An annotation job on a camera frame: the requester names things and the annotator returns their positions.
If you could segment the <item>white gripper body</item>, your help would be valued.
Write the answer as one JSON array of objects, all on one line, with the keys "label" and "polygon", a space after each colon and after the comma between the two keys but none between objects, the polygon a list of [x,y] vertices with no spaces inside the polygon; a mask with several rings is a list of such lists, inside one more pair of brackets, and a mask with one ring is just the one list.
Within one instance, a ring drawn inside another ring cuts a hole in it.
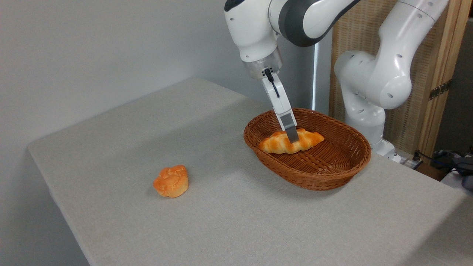
[{"label": "white gripper body", "polygon": [[291,107],[284,86],[279,76],[267,68],[262,72],[262,84],[265,88],[267,96],[270,98],[273,108],[289,108]]}]

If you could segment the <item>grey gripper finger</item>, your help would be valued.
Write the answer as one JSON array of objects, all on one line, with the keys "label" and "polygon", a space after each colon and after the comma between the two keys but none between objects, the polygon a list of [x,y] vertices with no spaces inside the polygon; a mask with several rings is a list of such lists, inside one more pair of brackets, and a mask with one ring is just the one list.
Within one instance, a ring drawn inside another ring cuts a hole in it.
[{"label": "grey gripper finger", "polygon": [[279,125],[280,125],[281,129],[285,131],[285,133],[286,133],[286,135],[289,139],[289,142],[290,143],[295,143],[295,142],[299,141],[299,136],[298,136],[297,128],[296,128],[297,121],[296,121],[296,118],[295,118],[294,113],[292,111],[292,108],[289,107],[288,110],[281,111],[281,110],[277,110],[274,107],[273,110],[274,110],[274,113],[277,117]]}]

